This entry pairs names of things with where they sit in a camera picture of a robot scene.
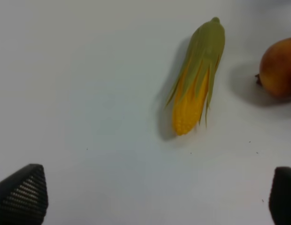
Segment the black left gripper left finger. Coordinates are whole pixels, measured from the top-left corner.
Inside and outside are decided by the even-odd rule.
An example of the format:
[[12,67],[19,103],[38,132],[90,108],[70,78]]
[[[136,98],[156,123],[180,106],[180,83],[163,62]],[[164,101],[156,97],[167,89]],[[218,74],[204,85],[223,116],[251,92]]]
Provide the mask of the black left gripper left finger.
[[47,209],[43,165],[28,164],[0,181],[0,225],[41,225]]

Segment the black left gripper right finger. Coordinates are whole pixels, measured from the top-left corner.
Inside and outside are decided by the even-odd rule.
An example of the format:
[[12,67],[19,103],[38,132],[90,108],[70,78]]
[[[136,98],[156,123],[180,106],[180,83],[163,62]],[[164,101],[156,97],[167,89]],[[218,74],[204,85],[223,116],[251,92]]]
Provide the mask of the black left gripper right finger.
[[275,225],[291,225],[291,167],[277,167],[268,208]]

